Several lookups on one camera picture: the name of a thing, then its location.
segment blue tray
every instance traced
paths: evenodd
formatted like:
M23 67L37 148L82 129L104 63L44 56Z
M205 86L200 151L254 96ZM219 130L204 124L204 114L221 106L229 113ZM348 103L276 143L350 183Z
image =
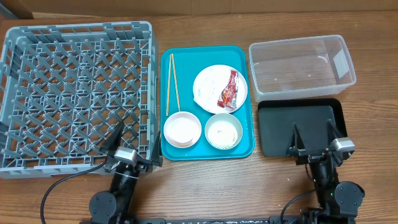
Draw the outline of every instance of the blue tray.
M175 70L177 74L178 94L180 97L181 111L193 113L201 122L201 136L198 142L188 148L179 149L170 145L162 134L163 155L173 161L187 161L196 159L229 159L241 158L250 155L254 149L253 118L250 102L250 88L248 86L248 97L240 107L232 113L237 117L243 127L241 142L229 150L215 149L206 140L205 125L213 115L193 100L193 82L196 76L204 68L211 65L229 65L242 73L249 83L246 70L246 58L244 52L237 46L216 46L216 47L189 47L169 49L164 52L160 66L160 129L163 133L164 123L166 122L166 103L167 103L167 79L169 75L169 58L174 54ZM170 103L169 115L178 112L177 96L175 94L174 75L170 77Z

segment black tray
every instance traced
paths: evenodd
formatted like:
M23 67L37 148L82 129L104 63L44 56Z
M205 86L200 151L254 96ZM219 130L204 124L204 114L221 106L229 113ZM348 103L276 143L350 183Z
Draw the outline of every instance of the black tray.
M341 103L337 99L262 101L258 106L262 153L265 156L291 156L289 144L296 125L308 151L329 146L328 120L343 137L347 130Z

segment white label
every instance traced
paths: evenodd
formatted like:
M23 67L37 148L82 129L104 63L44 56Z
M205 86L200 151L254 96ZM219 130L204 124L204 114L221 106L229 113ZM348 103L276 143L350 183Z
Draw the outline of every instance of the white label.
M342 78L349 71L346 55L343 49L333 58L335 62L337 74L339 78Z

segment plastic crate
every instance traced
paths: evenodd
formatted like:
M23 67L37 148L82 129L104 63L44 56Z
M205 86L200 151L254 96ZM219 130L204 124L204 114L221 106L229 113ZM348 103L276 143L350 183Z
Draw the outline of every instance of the plastic crate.
M148 22L9 29L0 62L0 177L90 169L103 161L100 145L124 118L121 145L149 158L157 57Z

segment bowl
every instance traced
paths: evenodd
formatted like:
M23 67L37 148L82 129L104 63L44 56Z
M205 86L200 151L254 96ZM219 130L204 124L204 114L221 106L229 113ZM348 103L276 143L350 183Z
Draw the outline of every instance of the bowl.
M181 111L167 118L163 130L169 144L177 148L186 148L199 140L201 124L195 115Z
M213 115L205 126L205 137L216 149L234 148L241 141L242 134L242 124L235 116L227 113Z

